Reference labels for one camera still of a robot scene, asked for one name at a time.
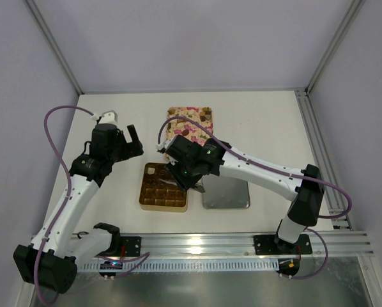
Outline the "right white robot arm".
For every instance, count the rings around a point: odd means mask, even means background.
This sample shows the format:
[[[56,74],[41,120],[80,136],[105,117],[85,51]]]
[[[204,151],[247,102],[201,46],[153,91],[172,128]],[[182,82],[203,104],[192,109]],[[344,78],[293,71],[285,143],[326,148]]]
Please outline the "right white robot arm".
[[[317,224],[325,189],[314,165],[285,168],[254,159],[215,138],[199,145],[177,135],[157,144],[157,150],[168,156],[165,168],[184,191],[194,189],[202,177],[215,175],[258,185],[290,201],[274,238],[282,253],[296,251],[302,232]]]

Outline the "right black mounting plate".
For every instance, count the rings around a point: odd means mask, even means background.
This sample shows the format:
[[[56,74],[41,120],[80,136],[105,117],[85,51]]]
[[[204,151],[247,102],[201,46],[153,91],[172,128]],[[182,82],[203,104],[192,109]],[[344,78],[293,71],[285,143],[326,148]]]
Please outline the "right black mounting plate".
[[[311,255],[313,253],[310,238],[301,234],[295,243],[278,240],[275,233],[253,236],[255,254],[265,255]]]

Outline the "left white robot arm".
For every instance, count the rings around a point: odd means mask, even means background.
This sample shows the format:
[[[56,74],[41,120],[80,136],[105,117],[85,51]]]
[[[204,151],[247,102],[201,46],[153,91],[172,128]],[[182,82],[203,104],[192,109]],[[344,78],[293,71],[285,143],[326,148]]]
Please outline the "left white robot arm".
[[[110,175],[115,163],[144,153],[137,131],[127,127],[131,141],[111,123],[99,123],[80,154],[67,169],[67,186],[49,220],[28,246],[18,245],[13,259],[22,279],[58,294],[72,286],[77,269],[94,256],[115,256],[121,251],[117,226],[98,223],[74,246],[73,231],[88,203]]]

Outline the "gold chocolate box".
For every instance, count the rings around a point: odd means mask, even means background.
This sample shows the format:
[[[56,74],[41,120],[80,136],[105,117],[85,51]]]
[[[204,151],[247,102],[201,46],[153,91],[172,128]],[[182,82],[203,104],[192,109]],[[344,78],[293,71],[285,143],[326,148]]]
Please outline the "gold chocolate box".
[[[155,168],[155,174],[147,174],[148,168]],[[143,210],[183,213],[188,208],[188,194],[175,185],[159,181],[174,180],[165,169],[164,163],[146,163],[139,193],[139,205]]]

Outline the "metal tongs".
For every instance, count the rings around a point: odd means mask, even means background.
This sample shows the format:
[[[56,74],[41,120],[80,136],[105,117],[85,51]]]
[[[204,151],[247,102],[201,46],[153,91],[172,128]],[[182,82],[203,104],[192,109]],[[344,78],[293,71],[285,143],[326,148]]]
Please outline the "metal tongs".
[[[175,185],[176,187],[178,187],[182,191],[194,190],[194,191],[197,191],[198,193],[205,193],[206,192],[206,190],[205,190],[205,188],[204,188],[204,186],[200,180],[197,181],[194,185],[184,185],[184,184],[178,183],[175,180],[165,180],[162,178],[159,178],[159,181],[161,181],[165,184]]]

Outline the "black mounting plate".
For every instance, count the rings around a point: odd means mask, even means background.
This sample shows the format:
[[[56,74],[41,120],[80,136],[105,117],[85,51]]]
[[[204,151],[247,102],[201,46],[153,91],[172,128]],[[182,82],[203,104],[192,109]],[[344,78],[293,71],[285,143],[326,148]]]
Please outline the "black mounting plate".
[[[141,255],[140,236],[122,236],[121,237],[121,257],[137,257]]]
[[[313,253],[310,238],[301,234],[295,243],[278,240],[275,233],[253,236],[255,254],[265,255],[311,255]]]

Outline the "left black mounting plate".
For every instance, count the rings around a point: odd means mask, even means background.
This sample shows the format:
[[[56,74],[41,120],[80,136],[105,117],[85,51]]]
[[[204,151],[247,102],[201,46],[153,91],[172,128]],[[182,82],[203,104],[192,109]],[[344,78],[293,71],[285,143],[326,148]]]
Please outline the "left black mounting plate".
[[[137,257],[141,255],[140,236],[122,236],[121,237],[121,257]]]

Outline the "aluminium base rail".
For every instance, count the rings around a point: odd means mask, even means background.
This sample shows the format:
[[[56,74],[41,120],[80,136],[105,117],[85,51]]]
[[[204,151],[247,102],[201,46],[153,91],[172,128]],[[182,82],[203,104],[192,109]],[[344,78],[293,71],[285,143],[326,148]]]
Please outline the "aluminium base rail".
[[[153,256],[258,256],[254,249],[254,235],[266,233],[143,233],[120,235],[107,230],[93,229],[82,235],[38,234],[33,240],[34,248],[44,245],[43,250],[52,250],[59,257],[77,256],[79,253],[94,255],[99,251],[106,256],[121,255],[122,236],[140,236],[141,254]],[[365,232],[327,231],[314,233],[307,230],[304,234],[310,238],[312,256],[349,256],[373,254],[372,246]],[[310,255],[265,255],[261,257],[310,256]]]

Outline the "silver tin lid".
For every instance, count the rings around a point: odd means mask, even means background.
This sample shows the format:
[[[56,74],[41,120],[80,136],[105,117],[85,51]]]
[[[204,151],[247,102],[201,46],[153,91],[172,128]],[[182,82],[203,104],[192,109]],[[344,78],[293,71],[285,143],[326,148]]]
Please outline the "silver tin lid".
[[[204,192],[202,205],[211,210],[242,210],[250,207],[248,182],[237,178],[216,175],[201,180]]]

